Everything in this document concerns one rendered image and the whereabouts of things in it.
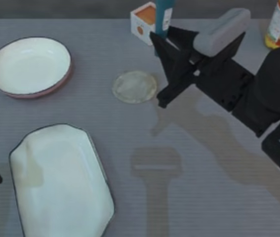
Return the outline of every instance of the white box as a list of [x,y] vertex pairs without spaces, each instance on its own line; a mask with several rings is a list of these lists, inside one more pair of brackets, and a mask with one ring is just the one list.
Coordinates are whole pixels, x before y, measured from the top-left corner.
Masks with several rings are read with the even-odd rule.
[[155,32],[156,5],[153,2],[135,9],[131,12],[131,32],[147,45],[153,45],[150,32]]

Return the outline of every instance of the table surface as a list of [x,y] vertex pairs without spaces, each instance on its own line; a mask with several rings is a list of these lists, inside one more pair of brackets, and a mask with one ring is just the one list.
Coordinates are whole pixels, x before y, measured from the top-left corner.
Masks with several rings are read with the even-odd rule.
[[[173,25],[198,30],[208,22]],[[235,57],[253,73],[268,53],[265,26],[252,21]],[[0,47],[29,36],[63,42],[75,73],[41,99],[0,93],[0,237],[22,236],[8,154],[25,134],[55,123],[81,127],[95,142],[117,210],[106,237],[280,237],[280,172],[262,139],[194,87],[166,110],[156,99],[128,105],[112,95],[114,79],[129,70],[165,86],[153,48],[130,33],[128,20],[0,20]],[[137,163],[161,168],[139,171]]]

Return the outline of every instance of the dark background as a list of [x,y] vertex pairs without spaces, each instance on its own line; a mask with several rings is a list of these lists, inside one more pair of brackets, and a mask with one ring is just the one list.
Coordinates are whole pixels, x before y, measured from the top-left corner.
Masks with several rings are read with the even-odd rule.
[[[0,0],[0,18],[128,18],[149,0]],[[174,18],[216,18],[232,7],[270,18],[277,0],[176,0]]]

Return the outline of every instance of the bowl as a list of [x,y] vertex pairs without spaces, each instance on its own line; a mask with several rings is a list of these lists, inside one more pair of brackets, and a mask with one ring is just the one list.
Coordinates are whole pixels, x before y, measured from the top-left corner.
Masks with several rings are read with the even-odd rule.
[[50,94],[64,84],[71,70],[68,49],[54,39],[18,39],[0,49],[0,91],[14,98]]

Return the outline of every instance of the box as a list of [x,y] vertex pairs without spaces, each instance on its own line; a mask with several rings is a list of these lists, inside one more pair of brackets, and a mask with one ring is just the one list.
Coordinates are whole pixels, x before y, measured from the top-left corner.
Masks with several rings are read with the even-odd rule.
[[131,32],[147,45],[153,45],[150,32],[155,32],[156,5],[153,2],[131,12]]

